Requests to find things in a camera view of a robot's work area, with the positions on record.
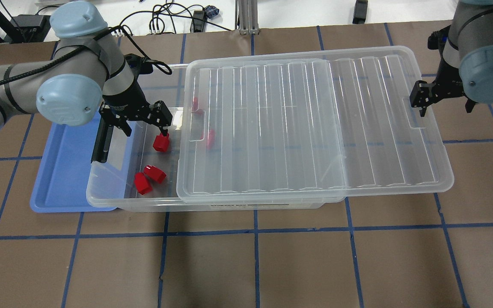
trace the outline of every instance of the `cable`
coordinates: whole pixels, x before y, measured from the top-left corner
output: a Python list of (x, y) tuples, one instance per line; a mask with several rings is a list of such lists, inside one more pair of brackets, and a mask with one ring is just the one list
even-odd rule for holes
[(22, 39), (24, 39), (24, 43), (27, 42), (26, 40), (26, 37), (24, 36), (24, 32), (22, 32), (22, 28), (19, 26), (19, 24), (16, 22), (16, 20), (14, 19), (14, 17), (12, 17), (12, 15), (10, 14), (9, 10), (6, 9), (5, 7), (5, 4), (3, 4), (3, 0), (0, 0), (0, 3), (1, 3), (1, 6), (3, 7), (3, 9), (9, 14), (10, 16), (10, 19), (12, 21), (14, 21), (14, 24), (16, 25), (16, 27), (19, 29), (19, 32), (20, 32), (20, 35), (22, 35)]
[(131, 33), (131, 35), (133, 35), (133, 30), (131, 30), (131, 27), (127, 26), (127, 25), (123, 25), (123, 28), (127, 27), (127, 29), (129, 29), (129, 32)]
[[(170, 7), (171, 7), (171, 6), (180, 6), (181, 8), (183, 8), (183, 10), (182, 10), (182, 11), (180, 11), (180, 12), (172, 12), (172, 11), (170, 10)], [(174, 29), (174, 33), (177, 33), (177, 31), (176, 31), (176, 26), (175, 26), (175, 24), (174, 24), (174, 19), (173, 19), (172, 17), (173, 17), (173, 16), (176, 16), (176, 15), (179, 15), (179, 14), (182, 14), (183, 12), (188, 12), (188, 14), (190, 14), (190, 18), (193, 18), (193, 14), (192, 14), (192, 12), (190, 11), (190, 9), (191, 9), (191, 8), (193, 8), (193, 7), (196, 7), (196, 6), (199, 6), (201, 9), (203, 9), (203, 10), (204, 10), (204, 6), (202, 6), (202, 5), (200, 5), (200, 4), (193, 4), (193, 5), (191, 5), (191, 6), (186, 7), (186, 6), (183, 6), (182, 4), (175, 3), (175, 2), (174, 2), (174, 0), (172, 0), (172, 2), (168, 2), (168, 1), (166, 1), (166, 2), (165, 2), (165, 4), (163, 4), (163, 5), (156, 4), (156, 5), (155, 5), (155, 6), (153, 6), (153, 8), (152, 8), (152, 12), (153, 12), (153, 13), (152, 13), (152, 16), (153, 16), (153, 19), (152, 19), (152, 20), (150, 20), (150, 22), (149, 22), (149, 29), (150, 29), (150, 30), (152, 30), (152, 29), (156, 26), (156, 25), (153, 23), (153, 20), (155, 19), (155, 17), (158, 17), (158, 16), (159, 16), (159, 14), (160, 14), (161, 12), (163, 12), (164, 10), (166, 10), (166, 11), (169, 13), (169, 15), (168, 15), (168, 16), (170, 16), (170, 21), (172, 22), (172, 28)], [(159, 24), (159, 19), (157, 19), (157, 31), (159, 31), (159, 25), (158, 25), (158, 24)]]
[[(151, 9), (152, 10), (152, 19), (151, 21), (149, 22), (149, 29), (153, 29), (155, 26), (157, 26), (157, 31), (156, 31), (156, 34), (157, 32), (159, 33), (163, 33), (165, 31), (165, 22), (163, 21), (163, 19), (161, 19), (159, 17), (159, 13), (164, 9), (166, 10), (167, 12), (171, 13), (171, 11), (169, 10), (169, 6), (171, 6), (173, 4), (173, 2), (167, 2), (163, 5), (160, 5), (160, 4), (156, 4), (155, 6), (153, 6), (153, 8)], [(157, 12), (155, 11), (155, 8), (157, 6), (160, 6), (161, 9), (159, 9)], [(159, 20), (163, 23), (163, 29), (161, 31), (159, 31)], [(172, 19), (172, 16), (170, 16), (170, 22), (172, 23), (172, 28), (174, 29), (174, 33), (176, 33), (176, 26), (174, 24), (174, 19)]]
[(43, 11), (44, 9), (48, 9), (48, 8), (59, 8), (60, 6), (44, 6), (42, 8), (40, 8), (39, 10), (37, 10), (37, 12), (35, 13), (35, 15), (39, 15), (39, 12)]
[(138, 51), (147, 59), (146, 62), (148, 63), (151, 63), (153, 66), (155, 66), (156, 68), (158, 68), (161, 72), (163, 72), (163, 74), (167, 74), (167, 75), (171, 75), (172, 74), (172, 70), (170, 69), (170, 67), (163, 61), (159, 61), (159, 60), (151, 60), (151, 58), (142, 50), (142, 48), (133, 40), (133, 38), (129, 35), (129, 33), (127, 33), (127, 30), (123, 29), (123, 33), (125, 33), (125, 36), (127, 37), (127, 39), (129, 39), (129, 41), (134, 45), (134, 47), (136, 49), (138, 49)]
[[(92, 39), (94, 41), (98, 41), (102, 37), (105, 37), (106, 35), (112, 33), (115, 30), (122, 30), (123, 33), (125, 34), (125, 36), (129, 39), (129, 41), (135, 46), (135, 48), (138, 49), (138, 51), (145, 58), (149, 59), (149, 56), (139, 47), (139, 45), (133, 40), (133, 38), (129, 35), (129, 33), (127, 32), (127, 30), (125, 30), (125, 28), (123, 26), (111, 27), (109, 29), (106, 29), (106, 30), (102, 31), (101, 33), (95, 35)], [(68, 60), (68, 59), (70, 59), (70, 58), (72, 58), (72, 57), (80, 54), (80, 52), (81, 51), (84, 51), (85, 49), (87, 49), (86, 46), (81, 45), (81, 46), (77, 47), (77, 49), (74, 49), (74, 50), (70, 51), (69, 53), (61, 56), (60, 58), (58, 58), (56, 60), (51, 61), (48, 64), (43, 65), (40, 68), (36, 68), (35, 70), (31, 70), (29, 72), (25, 72), (25, 73), (22, 73), (22, 74), (18, 74), (16, 76), (12, 76), (10, 78), (6, 78), (6, 79), (3, 79), (3, 80), (0, 80), (0, 86), (2, 86), (4, 84), (8, 84), (8, 83), (13, 82), (13, 81), (24, 79), (24, 78), (29, 77), (29, 76), (33, 76), (35, 74), (39, 74), (39, 73), (45, 72), (45, 71), (47, 71), (47, 70), (55, 67), (56, 65), (59, 65), (62, 62), (64, 62), (64, 61), (66, 61), (66, 60)], [(154, 65), (156, 68), (158, 68), (164, 74), (167, 74), (167, 75), (172, 74), (171, 68), (166, 63), (164, 63), (163, 61), (149, 59), (147, 62), (150, 63), (150, 64), (152, 64), (152, 65)]]
[[(145, 11), (145, 10), (142, 10), (142, 11), (137, 11), (137, 12), (132, 12), (130, 13), (129, 15), (127, 15), (125, 18), (123, 18), (123, 20), (119, 23), (119, 25), (123, 25), (123, 23), (125, 22), (125, 20), (127, 20), (128, 18), (130, 18), (131, 16), (134, 16), (136, 14), (140, 14), (140, 13), (143, 13), (143, 12), (149, 12), (149, 13), (153, 13), (152, 11)], [(170, 16), (169, 14), (165, 14), (165, 13), (162, 13), (160, 12), (159, 15), (164, 15), (164, 16)], [(221, 28), (221, 29), (224, 29), (224, 30), (227, 30), (227, 31), (231, 31), (231, 29), (227, 29), (226, 27), (223, 27), (221, 25), (217, 25), (217, 24), (214, 24), (214, 23), (211, 23), (209, 21), (205, 21), (205, 20), (202, 20), (200, 18), (196, 18), (196, 17), (190, 17), (190, 16), (182, 16), (182, 15), (173, 15), (174, 17), (180, 17), (180, 18), (188, 18), (188, 19), (193, 19), (193, 20), (199, 20), (203, 23), (206, 23), (206, 24), (209, 24), (209, 25), (213, 25), (213, 26), (216, 26), (218, 28)]]

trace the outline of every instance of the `transparent lid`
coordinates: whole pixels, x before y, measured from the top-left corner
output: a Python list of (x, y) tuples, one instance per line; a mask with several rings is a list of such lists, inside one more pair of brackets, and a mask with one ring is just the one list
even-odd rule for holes
[(187, 202), (338, 201), (343, 142), (328, 62), (196, 61), (177, 193)]
[(194, 61), (177, 195), (271, 204), (446, 191), (435, 117), (409, 103), (420, 78), (401, 46)]

